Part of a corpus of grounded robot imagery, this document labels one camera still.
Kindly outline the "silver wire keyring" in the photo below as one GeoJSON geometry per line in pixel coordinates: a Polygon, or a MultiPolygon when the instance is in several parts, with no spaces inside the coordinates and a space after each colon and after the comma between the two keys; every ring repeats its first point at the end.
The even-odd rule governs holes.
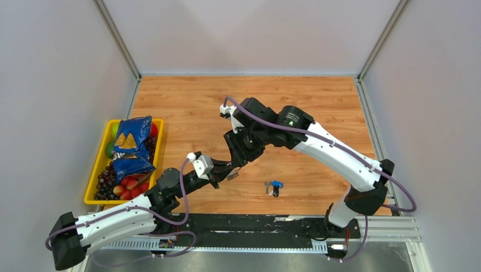
{"type": "Polygon", "coordinates": [[[233,179],[237,178],[237,177],[239,176],[239,171],[240,171],[241,169],[242,169],[241,167],[234,168],[234,169],[226,176],[226,180],[227,180],[227,181],[230,181],[230,180],[233,180],[233,179]]]}

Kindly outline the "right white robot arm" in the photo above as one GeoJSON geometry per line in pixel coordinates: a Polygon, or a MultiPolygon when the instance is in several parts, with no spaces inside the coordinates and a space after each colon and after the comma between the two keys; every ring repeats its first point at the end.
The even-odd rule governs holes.
{"type": "Polygon", "coordinates": [[[363,156],[336,137],[305,111],[287,105],[276,113],[254,97],[220,106],[221,117],[232,129],[224,138],[234,168],[259,158],[267,145],[285,147],[310,156],[345,178],[350,188],[333,203],[324,219],[330,236],[339,236],[356,216],[373,215],[384,204],[387,178],[393,163],[363,156]]]}

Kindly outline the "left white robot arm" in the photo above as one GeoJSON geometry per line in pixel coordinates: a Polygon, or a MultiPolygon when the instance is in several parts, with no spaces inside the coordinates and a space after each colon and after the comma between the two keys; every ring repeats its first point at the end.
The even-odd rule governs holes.
{"type": "Polygon", "coordinates": [[[168,168],[147,192],[109,210],[78,217],[72,212],[61,215],[45,242],[53,254],[55,269],[74,267],[89,254],[123,238],[155,230],[161,235],[168,234],[173,226],[185,224],[189,217],[187,211],[181,221],[168,215],[179,206],[179,198],[187,206],[187,194],[208,184],[217,189],[221,181],[229,180],[241,167],[233,161],[204,155],[186,159],[182,167],[189,163],[194,166],[189,173],[168,168]]]}

